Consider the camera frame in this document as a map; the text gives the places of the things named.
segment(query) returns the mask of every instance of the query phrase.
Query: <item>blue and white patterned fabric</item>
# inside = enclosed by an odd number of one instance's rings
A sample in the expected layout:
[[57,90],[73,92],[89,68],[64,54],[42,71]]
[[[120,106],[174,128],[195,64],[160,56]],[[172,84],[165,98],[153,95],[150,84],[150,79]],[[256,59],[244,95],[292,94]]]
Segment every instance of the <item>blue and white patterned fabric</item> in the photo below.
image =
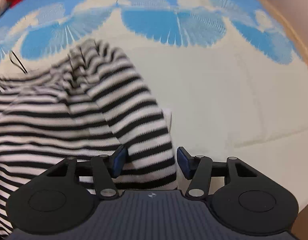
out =
[[0,63],[11,49],[29,61],[58,54],[115,10],[135,35],[175,47],[212,49],[226,36],[227,18],[266,57],[292,61],[293,44],[256,0],[25,0],[0,19]]
[[257,0],[24,0],[0,18],[0,77],[24,75],[10,50],[31,74],[88,38],[126,52],[175,147],[240,157],[308,203],[308,68]]

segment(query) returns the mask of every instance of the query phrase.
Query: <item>striped shirt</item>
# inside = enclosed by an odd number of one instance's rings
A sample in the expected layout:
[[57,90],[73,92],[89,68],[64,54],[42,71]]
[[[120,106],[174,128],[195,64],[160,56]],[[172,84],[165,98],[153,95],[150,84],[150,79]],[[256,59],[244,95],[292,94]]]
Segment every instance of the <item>striped shirt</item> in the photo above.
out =
[[[0,235],[12,232],[10,194],[67,156],[128,149],[118,189],[175,189],[162,110],[119,48],[88,40],[40,75],[0,78]],[[80,177],[91,193],[93,179]]]

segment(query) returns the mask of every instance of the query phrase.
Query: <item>wooden edge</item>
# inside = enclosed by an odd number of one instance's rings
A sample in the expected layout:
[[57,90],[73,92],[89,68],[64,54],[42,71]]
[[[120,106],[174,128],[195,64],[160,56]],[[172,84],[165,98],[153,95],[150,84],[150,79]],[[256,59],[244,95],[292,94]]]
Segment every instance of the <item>wooden edge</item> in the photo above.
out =
[[292,226],[292,233],[299,240],[308,240],[308,205],[298,214]]
[[263,7],[268,11],[268,13],[283,26],[287,37],[294,42],[295,47],[303,58],[303,61],[308,66],[308,49],[301,40],[301,38],[297,35],[291,24],[268,0],[258,1],[263,5]]

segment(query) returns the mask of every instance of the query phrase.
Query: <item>sleeve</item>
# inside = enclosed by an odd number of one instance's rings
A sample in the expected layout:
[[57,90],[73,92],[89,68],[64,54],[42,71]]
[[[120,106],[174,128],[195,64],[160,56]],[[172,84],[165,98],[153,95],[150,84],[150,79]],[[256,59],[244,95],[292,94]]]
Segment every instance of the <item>sleeve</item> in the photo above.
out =
[[84,67],[86,93],[99,107],[110,130],[128,149],[118,189],[175,189],[176,164],[162,109],[119,48],[88,40],[69,55]]

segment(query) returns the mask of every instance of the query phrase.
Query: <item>black cable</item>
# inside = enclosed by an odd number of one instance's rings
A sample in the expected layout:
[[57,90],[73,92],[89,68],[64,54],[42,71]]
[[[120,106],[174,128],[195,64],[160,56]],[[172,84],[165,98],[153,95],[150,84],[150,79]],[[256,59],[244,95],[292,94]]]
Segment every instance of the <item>black cable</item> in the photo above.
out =
[[[15,58],[18,60],[18,62],[20,63],[20,65],[14,63],[11,59],[11,52],[13,53],[13,55],[15,56]],[[10,58],[10,61],[12,62],[13,65],[16,65],[19,69],[21,69],[23,71],[24,74],[27,74],[27,70],[25,69],[25,67],[23,66],[22,62],[19,60],[19,58],[15,55],[14,51],[11,50],[10,53],[9,53],[9,58]]]

